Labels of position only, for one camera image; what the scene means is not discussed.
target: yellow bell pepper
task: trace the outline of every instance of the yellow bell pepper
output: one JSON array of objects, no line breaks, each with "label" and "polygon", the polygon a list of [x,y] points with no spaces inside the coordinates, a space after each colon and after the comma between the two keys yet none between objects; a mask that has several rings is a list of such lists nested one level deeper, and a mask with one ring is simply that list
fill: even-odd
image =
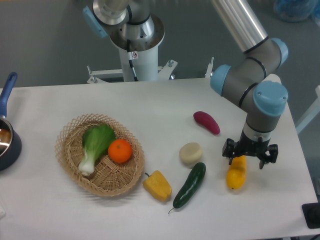
[{"label": "yellow bell pepper", "polygon": [[226,173],[226,184],[230,189],[239,189],[247,177],[247,158],[245,155],[235,157]]},{"label": "yellow bell pepper", "polygon": [[142,184],[152,197],[161,202],[165,202],[171,196],[171,186],[158,170],[154,171],[150,176],[148,175],[148,178]]}]

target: vegetable stem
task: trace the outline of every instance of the vegetable stem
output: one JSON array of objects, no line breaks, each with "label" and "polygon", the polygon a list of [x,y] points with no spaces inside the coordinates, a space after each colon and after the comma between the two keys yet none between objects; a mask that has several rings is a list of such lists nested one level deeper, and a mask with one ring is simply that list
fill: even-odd
[{"label": "vegetable stem", "polygon": [[79,164],[79,170],[82,175],[89,176],[95,171],[95,159],[84,151],[83,160]]},{"label": "vegetable stem", "polygon": [[175,209],[175,208],[173,207],[173,208],[170,209],[170,211],[168,212],[168,215],[170,214],[170,212],[171,212],[173,209]]}]

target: metal pipe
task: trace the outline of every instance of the metal pipe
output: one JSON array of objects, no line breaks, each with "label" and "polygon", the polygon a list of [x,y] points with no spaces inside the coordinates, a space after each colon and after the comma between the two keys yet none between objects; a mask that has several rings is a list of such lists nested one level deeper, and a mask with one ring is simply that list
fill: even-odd
[{"label": "metal pipe", "polygon": [[243,52],[268,37],[246,0],[211,0],[211,2]]},{"label": "metal pipe", "polygon": [[150,16],[149,0],[132,0],[129,4],[132,12],[132,19],[130,24],[140,24],[145,22]]},{"label": "metal pipe", "polygon": [[125,20],[130,0],[94,0],[93,12],[104,24],[117,25]]}]

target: blue joint cap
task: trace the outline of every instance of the blue joint cap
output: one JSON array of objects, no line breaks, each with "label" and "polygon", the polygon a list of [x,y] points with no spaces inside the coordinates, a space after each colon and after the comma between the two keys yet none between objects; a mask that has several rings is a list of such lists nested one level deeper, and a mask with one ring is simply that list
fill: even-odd
[{"label": "blue joint cap", "polygon": [[99,24],[93,13],[90,11],[89,7],[86,6],[82,10],[83,17],[86,21],[86,23],[89,25],[91,30],[100,38],[107,37],[108,34],[106,31],[102,28],[102,26]]},{"label": "blue joint cap", "polygon": [[274,81],[261,82],[253,92],[253,101],[257,108],[271,117],[280,116],[284,112],[287,100],[287,89]]},{"label": "blue joint cap", "polygon": [[271,40],[274,41],[280,48],[280,52],[281,52],[281,62],[280,62],[280,65],[279,65],[279,67],[280,67],[288,58],[288,54],[289,54],[288,47],[279,38],[275,38],[274,37],[274,38],[271,38]]},{"label": "blue joint cap", "polygon": [[220,96],[222,96],[222,89],[224,87],[225,80],[230,68],[230,65],[221,65],[214,71],[211,77],[210,86]]}]

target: cooking pot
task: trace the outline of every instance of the cooking pot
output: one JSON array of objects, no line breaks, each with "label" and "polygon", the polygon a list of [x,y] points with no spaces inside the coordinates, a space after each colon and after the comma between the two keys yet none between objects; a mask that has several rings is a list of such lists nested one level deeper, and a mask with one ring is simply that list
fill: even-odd
[{"label": "cooking pot", "polygon": [[16,80],[17,74],[10,73],[0,95],[0,171],[10,167],[18,159],[22,149],[19,135],[6,119],[8,99]]}]

